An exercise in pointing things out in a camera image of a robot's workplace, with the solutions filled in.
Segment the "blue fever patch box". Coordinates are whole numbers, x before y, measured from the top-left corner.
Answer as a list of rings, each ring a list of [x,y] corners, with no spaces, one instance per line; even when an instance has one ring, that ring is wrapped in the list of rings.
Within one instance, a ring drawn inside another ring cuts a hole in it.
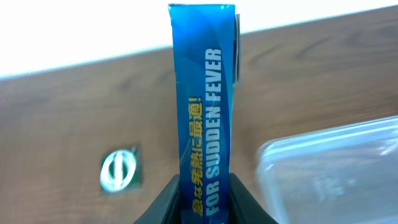
[[[170,4],[183,223],[227,223],[239,16],[232,4]]]

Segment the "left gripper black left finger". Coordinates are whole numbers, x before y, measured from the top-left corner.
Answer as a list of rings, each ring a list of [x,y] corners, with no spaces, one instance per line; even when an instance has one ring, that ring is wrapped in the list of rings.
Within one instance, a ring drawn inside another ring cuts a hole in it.
[[[181,224],[179,175],[174,175],[134,224]]]

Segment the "green Zam-Buk ointment box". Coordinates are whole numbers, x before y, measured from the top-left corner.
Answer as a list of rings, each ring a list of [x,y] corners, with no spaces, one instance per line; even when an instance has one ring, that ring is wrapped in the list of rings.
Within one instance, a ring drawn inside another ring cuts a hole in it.
[[[123,194],[143,183],[142,155],[139,145],[107,152],[101,158],[99,186],[104,194]]]

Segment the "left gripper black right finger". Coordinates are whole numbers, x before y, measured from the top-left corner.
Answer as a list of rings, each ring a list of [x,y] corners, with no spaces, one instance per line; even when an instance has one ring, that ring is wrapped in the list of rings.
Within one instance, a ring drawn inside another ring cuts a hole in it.
[[[278,224],[257,202],[236,174],[229,174],[229,224]]]

